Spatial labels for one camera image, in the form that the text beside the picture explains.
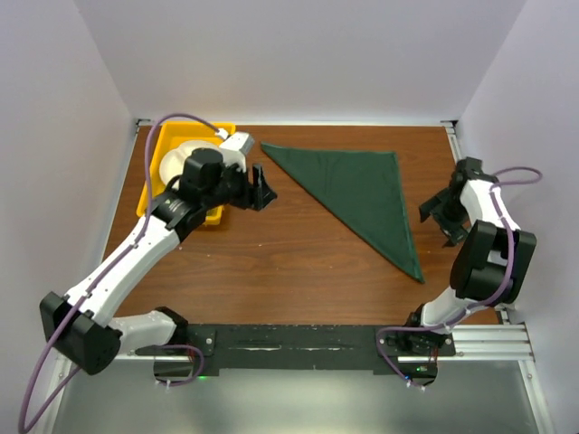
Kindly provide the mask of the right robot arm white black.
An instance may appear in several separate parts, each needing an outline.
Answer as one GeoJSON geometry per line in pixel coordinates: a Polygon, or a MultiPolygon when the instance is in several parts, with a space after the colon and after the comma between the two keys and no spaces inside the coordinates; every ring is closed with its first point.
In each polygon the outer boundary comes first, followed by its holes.
{"type": "Polygon", "coordinates": [[[411,313],[393,340],[403,351],[422,355],[444,345],[454,326],[487,307],[513,303],[536,249],[536,236],[523,231],[501,198],[497,174],[481,160],[461,159],[449,185],[422,203],[422,221],[433,218],[450,247],[460,250],[449,286],[411,313]]]}

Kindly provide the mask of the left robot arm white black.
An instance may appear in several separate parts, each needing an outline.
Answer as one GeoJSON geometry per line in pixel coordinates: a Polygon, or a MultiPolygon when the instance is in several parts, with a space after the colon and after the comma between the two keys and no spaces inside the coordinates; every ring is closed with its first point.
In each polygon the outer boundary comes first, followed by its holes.
{"type": "Polygon", "coordinates": [[[203,225],[210,210],[230,204],[261,211],[276,199],[261,165],[246,169],[244,162],[237,151],[193,150],[108,258],[64,295],[51,292],[42,299],[48,345],[88,375],[102,372],[126,349],[157,345],[166,354],[181,353],[187,332],[173,311],[155,309],[126,320],[114,315],[137,283],[203,225]]]}

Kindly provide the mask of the dark green cloth napkin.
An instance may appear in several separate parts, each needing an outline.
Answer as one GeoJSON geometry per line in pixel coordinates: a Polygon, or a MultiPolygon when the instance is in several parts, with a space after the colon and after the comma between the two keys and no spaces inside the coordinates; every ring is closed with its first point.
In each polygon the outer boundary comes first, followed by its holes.
{"type": "Polygon", "coordinates": [[[265,142],[261,150],[361,240],[410,278],[425,282],[395,152],[265,142]]]}

